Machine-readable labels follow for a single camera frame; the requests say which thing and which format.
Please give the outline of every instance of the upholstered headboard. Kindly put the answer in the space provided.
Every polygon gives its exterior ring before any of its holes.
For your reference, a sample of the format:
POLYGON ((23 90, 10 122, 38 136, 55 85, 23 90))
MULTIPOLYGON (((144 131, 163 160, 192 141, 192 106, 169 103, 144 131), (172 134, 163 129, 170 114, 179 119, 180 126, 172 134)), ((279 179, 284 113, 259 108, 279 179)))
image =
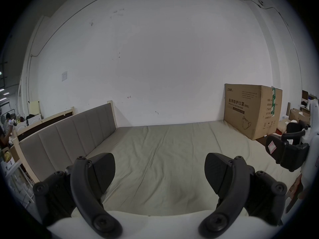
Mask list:
POLYGON ((21 150, 40 181, 87 156, 116 129, 111 103, 65 118, 23 139, 21 150))

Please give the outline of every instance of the green tape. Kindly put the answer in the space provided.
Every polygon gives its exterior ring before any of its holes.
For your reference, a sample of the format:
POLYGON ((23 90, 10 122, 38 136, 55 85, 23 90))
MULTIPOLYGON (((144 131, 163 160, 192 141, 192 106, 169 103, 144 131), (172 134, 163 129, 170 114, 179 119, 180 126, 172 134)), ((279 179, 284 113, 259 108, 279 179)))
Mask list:
POLYGON ((272 106, 271 106, 271 113, 272 116, 275 116, 275 103, 276 103, 276 89, 272 87, 272 106))

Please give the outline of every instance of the light gray bed sheet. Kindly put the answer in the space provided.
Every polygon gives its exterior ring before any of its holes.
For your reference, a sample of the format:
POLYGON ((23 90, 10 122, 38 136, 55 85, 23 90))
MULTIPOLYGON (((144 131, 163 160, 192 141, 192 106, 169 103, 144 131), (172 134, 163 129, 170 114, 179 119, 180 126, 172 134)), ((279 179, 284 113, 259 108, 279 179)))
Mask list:
POLYGON ((103 152, 114 155, 116 166, 103 201, 105 210, 142 215, 215 210, 218 196, 204 173, 210 152, 231 158, 241 155, 255 171, 265 171, 288 189, 300 173, 299 169, 291 173, 276 164, 263 145, 223 120, 121 127, 87 158, 103 152))

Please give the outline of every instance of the person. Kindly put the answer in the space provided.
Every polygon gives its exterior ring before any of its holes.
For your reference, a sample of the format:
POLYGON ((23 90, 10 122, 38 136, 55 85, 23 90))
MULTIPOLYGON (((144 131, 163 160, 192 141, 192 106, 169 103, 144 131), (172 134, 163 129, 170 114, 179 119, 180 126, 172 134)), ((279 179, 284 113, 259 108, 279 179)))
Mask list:
POLYGON ((2 130, 2 127, 0 127, 0 147, 3 149, 8 146, 9 137, 12 133, 13 126, 8 125, 8 132, 5 134, 2 130))
POLYGON ((5 118, 6 118, 6 120, 5 120, 4 124, 3 124, 3 127, 4 127, 4 132, 7 133, 8 130, 9 130, 9 120, 11 119, 10 113, 7 113, 5 118))

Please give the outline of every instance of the cardboard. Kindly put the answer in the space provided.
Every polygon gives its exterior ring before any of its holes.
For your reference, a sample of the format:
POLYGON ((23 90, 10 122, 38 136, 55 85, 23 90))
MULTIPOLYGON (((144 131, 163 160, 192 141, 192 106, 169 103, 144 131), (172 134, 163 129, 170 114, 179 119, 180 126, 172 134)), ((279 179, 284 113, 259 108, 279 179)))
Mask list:
POLYGON ((261 85, 225 84, 224 120, 255 140, 276 132, 282 90, 261 85))
POLYGON ((298 109, 290 109, 290 113, 289 113, 289 119, 290 120, 296 120, 297 122, 299 122, 299 120, 302 120, 304 122, 306 122, 308 125, 310 124, 310 114, 307 114, 305 112, 302 112, 302 115, 299 114, 301 112, 301 110, 298 109))

